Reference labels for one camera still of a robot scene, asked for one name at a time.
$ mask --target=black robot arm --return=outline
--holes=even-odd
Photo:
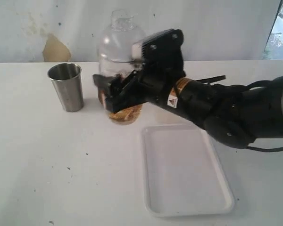
[[[182,42],[180,30],[160,32],[138,43],[141,54],[133,53],[142,56],[142,69],[134,70],[123,81],[120,76],[93,75],[94,84],[107,97],[106,109],[116,113],[151,102],[190,120],[227,146],[283,151],[249,147],[257,138],[283,137],[283,77],[248,86],[212,84],[225,76],[188,79],[183,71]],[[159,48],[164,43],[169,48]]]

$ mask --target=metal cup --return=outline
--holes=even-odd
[[[81,67],[73,63],[59,64],[48,71],[48,77],[67,112],[76,112],[84,106],[81,71]]]

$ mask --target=screw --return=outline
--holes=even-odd
[[[156,47],[156,45],[150,45],[150,48],[151,48],[152,50],[155,50],[157,47]]]

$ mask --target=white tray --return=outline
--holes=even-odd
[[[157,217],[228,213],[233,195],[208,134],[193,125],[142,131],[145,203]]]

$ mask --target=white table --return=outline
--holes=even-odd
[[[151,216],[143,202],[140,131],[187,122],[145,104],[135,123],[111,123],[92,82],[97,63],[79,63],[85,107],[66,113],[46,75],[53,65],[0,64],[0,226],[283,225],[283,152],[236,150],[217,142],[236,199],[233,211]],[[186,62],[185,68],[195,79],[225,74],[223,84],[283,75],[282,61]],[[283,145],[283,139],[255,145]]]

